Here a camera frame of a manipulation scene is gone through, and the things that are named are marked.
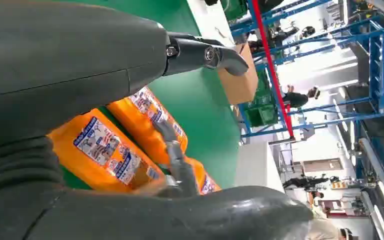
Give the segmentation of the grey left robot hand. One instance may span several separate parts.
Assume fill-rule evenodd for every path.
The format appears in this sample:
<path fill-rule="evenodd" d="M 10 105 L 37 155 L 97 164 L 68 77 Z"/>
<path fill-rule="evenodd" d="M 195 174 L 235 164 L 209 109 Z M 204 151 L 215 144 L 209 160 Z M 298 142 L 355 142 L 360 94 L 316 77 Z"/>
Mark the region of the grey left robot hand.
<path fill-rule="evenodd" d="M 167 123 L 173 196 L 77 190 L 48 134 L 74 117 L 199 68 L 234 76 L 246 61 L 217 40 L 167 32 L 115 9 L 0 0 L 0 240 L 303 240 L 313 214 L 264 186 L 199 195 Z"/>

